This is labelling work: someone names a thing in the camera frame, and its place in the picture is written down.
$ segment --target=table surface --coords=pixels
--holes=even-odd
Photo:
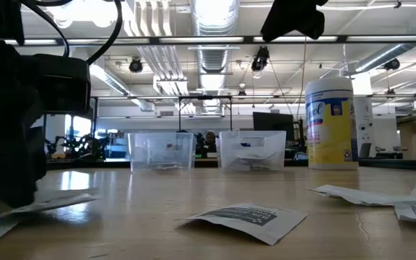
[[[415,171],[379,168],[52,171],[40,189],[97,187],[102,199],[44,212],[18,225],[0,239],[0,259],[416,259],[416,224],[398,222],[392,207],[355,206],[306,190],[332,184],[401,195],[415,183]],[[241,202],[309,216],[275,246],[219,225],[175,221]]]

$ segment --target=clear plastic container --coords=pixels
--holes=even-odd
[[[281,170],[286,131],[226,131],[220,133],[223,170]]]
[[[131,172],[190,170],[194,167],[194,143],[190,133],[128,134]]]

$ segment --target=computer monitor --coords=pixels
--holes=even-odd
[[[253,112],[253,127],[254,131],[286,131],[287,141],[295,141],[292,115]]]

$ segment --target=lysol disinfecting wipes canister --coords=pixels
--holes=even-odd
[[[306,87],[309,168],[354,170],[359,166],[351,80],[320,79]]]

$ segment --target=desk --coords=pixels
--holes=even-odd
[[[52,171],[41,189],[98,187],[102,199],[45,212],[19,225],[0,240],[0,259],[416,259],[416,225],[398,222],[391,207],[360,207],[306,191],[332,184],[409,194],[415,183],[416,171],[378,168],[229,174],[217,169],[192,174]],[[205,222],[174,221],[239,202],[309,216],[275,246]]]

